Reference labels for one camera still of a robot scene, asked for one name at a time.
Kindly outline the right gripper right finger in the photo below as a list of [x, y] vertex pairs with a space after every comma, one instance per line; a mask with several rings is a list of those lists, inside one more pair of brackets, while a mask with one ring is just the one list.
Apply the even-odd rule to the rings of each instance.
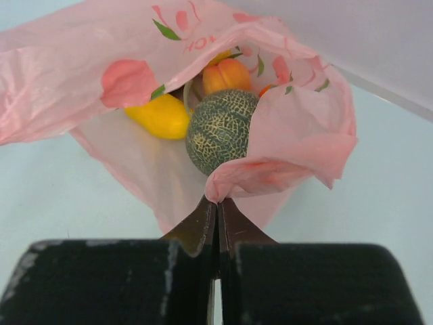
[[387, 248], [278, 243], [231, 199], [217, 213], [224, 324], [423, 322]]

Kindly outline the orange fake peach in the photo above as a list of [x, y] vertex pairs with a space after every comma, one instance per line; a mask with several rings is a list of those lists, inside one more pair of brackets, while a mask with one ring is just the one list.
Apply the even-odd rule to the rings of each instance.
[[250, 91], [252, 82], [249, 70], [240, 61], [227, 58], [216, 65], [205, 67], [202, 86], [204, 93], [209, 95], [224, 89]]

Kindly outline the pink plastic bag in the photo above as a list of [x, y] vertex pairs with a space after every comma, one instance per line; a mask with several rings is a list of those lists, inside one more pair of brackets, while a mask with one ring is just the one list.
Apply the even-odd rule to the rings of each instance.
[[[236, 50], [260, 99], [246, 158], [210, 177], [182, 141], [157, 139], [124, 109], [183, 86]], [[154, 212], [163, 232], [201, 197], [235, 200], [262, 227], [296, 187], [340, 179], [357, 144], [345, 78], [275, 16], [219, 1], [83, 1], [1, 33], [1, 143], [70, 133]]]

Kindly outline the green netted fake melon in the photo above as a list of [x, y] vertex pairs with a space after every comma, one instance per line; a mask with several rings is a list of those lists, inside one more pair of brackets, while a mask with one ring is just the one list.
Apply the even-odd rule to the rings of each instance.
[[239, 89], [207, 95], [196, 107], [185, 139], [187, 154], [209, 176], [220, 165], [246, 157], [251, 118], [259, 97]]

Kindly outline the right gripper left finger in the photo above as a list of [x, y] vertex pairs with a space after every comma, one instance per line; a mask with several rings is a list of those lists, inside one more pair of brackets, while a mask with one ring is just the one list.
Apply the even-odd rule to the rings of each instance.
[[207, 324], [216, 207], [157, 240], [44, 240], [1, 298], [2, 324]]

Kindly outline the orange fake tangerine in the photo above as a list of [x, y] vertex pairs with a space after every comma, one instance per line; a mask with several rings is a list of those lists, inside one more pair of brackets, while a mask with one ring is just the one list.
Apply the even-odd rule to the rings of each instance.
[[267, 85], [266, 87], [264, 87], [260, 92], [259, 92], [259, 97], [261, 98], [264, 94], [266, 94], [266, 92], [270, 89], [274, 88], [274, 85]]

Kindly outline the yellow fake mango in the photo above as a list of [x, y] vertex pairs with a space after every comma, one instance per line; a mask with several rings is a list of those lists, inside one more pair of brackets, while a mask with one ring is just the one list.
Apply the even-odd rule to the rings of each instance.
[[184, 139], [190, 115], [184, 103], [171, 94], [164, 94], [142, 106], [124, 109], [125, 114], [153, 136], [161, 139]]

